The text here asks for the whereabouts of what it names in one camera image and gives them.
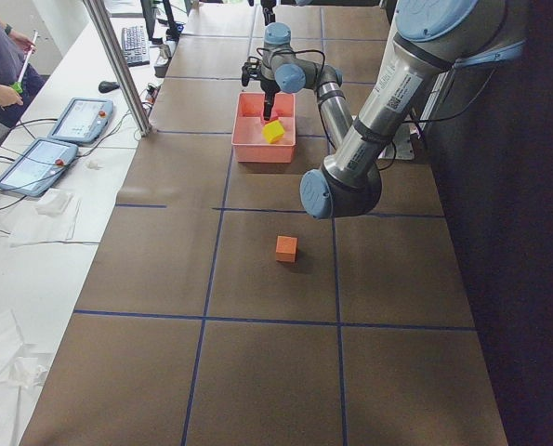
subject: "person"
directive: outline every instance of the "person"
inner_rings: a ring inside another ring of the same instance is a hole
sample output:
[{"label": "person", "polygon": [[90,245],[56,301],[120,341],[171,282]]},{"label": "person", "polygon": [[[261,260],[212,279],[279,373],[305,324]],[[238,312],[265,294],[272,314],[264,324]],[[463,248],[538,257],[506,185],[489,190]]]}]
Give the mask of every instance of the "person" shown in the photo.
[{"label": "person", "polygon": [[13,127],[33,101],[45,81],[29,64],[22,79],[23,92],[11,86],[18,81],[25,55],[34,51],[33,42],[0,20],[0,123]]}]

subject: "tablet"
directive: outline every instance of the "tablet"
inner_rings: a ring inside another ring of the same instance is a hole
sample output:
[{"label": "tablet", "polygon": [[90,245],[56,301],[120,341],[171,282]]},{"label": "tablet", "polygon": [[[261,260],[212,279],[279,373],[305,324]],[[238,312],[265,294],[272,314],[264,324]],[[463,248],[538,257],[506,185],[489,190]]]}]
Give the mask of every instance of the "tablet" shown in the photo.
[{"label": "tablet", "polygon": [[0,189],[39,197],[68,170],[78,153],[69,142],[37,138],[0,177]]},{"label": "tablet", "polygon": [[73,98],[48,137],[75,144],[94,142],[111,120],[113,103],[107,99]]}]

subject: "green object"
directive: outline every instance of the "green object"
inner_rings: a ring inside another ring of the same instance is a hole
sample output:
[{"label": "green object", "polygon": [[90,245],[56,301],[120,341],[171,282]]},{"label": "green object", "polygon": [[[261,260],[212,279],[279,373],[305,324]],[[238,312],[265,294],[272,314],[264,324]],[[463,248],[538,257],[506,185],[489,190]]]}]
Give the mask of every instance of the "green object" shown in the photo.
[{"label": "green object", "polygon": [[12,88],[14,88],[14,90],[16,90],[16,92],[21,95],[22,92],[24,91],[22,89],[22,84],[20,82],[15,82],[14,84],[12,84]]}]

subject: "metal pole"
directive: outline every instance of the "metal pole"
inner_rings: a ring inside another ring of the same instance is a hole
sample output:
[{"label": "metal pole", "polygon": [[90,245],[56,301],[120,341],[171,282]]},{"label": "metal pole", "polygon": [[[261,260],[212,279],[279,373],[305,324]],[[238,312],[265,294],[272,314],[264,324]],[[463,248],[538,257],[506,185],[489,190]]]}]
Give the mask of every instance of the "metal pole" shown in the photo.
[{"label": "metal pole", "polygon": [[142,107],[134,80],[131,77],[131,73],[123,57],[123,52],[115,36],[115,31],[112,27],[111,19],[109,19],[103,0],[84,0],[84,5],[88,10],[88,14],[90,14],[94,26],[99,32],[100,41],[105,48],[105,53],[107,53],[107,58],[117,77],[117,82],[124,93],[127,107],[129,107],[129,110],[136,120],[139,133],[145,137],[151,131],[151,124]]}]

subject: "person's hand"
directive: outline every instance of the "person's hand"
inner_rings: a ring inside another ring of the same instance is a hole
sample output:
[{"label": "person's hand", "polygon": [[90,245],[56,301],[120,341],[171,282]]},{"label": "person's hand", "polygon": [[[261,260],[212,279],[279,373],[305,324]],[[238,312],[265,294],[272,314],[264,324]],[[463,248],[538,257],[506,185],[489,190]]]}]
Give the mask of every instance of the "person's hand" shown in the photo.
[{"label": "person's hand", "polygon": [[9,38],[18,46],[19,49],[28,53],[29,51],[36,51],[36,46],[33,45],[33,41],[25,34],[19,33],[16,30],[12,30],[9,33]]},{"label": "person's hand", "polygon": [[22,96],[11,86],[0,84],[0,107],[7,107],[13,104],[23,105]]}]

